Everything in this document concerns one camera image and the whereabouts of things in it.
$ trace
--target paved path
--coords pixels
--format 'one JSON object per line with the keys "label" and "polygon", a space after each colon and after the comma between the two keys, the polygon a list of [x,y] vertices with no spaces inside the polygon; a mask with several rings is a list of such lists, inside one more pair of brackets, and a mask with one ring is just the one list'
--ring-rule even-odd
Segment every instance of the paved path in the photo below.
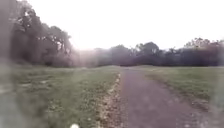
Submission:
{"label": "paved path", "polygon": [[134,69],[121,73],[126,128],[198,128],[201,114]]}

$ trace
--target path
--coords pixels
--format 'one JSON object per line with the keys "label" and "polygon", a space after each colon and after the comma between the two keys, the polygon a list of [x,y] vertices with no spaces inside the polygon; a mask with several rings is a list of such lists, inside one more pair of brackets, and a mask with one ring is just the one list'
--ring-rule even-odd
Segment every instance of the path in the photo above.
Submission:
{"label": "path", "polygon": [[125,128],[198,128],[198,110],[134,69],[121,73]]}

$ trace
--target dirt edge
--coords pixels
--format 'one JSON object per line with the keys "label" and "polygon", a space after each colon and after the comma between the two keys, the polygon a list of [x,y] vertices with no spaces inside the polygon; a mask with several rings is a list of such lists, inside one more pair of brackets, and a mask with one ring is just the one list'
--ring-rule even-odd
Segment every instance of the dirt edge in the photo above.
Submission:
{"label": "dirt edge", "polygon": [[99,105],[97,128],[124,128],[120,107],[120,74]]}

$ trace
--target grassy field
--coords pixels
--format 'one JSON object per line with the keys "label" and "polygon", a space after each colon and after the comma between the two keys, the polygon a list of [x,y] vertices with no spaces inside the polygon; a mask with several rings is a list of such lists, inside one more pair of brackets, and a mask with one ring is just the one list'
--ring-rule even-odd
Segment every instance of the grassy field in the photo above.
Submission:
{"label": "grassy field", "polygon": [[221,94],[224,94],[223,67],[140,66],[139,68],[146,71],[148,77],[167,84],[187,98],[210,101],[216,96],[223,97]]}
{"label": "grassy field", "polygon": [[14,91],[33,128],[92,128],[98,103],[114,84],[117,67],[93,69],[16,68]]}

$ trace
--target tree line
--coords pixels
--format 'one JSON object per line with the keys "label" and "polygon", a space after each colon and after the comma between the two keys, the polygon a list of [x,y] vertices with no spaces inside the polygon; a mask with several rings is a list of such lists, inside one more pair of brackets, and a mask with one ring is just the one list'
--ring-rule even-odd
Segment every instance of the tree line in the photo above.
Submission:
{"label": "tree line", "polygon": [[224,47],[222,40],[195,38],[179,49],[161,50],[148,42],[135,48],[118,45],[108,50],[95,49],[93,53],[89,66],[219,66],[223,65]]}
{"label": "tree line", "polygon": [[28,2],[8,1],[12,5],[7,17],[7,22],[12,24],[8,58],[15,63],[54,67],[223,65],[223,40],[195,38],[182,48],[169,50],[162,50],[155,43],[148,42],[134,48],[117,45],[110,49],[78,51],[73,48],[67,32],[41,22]]}

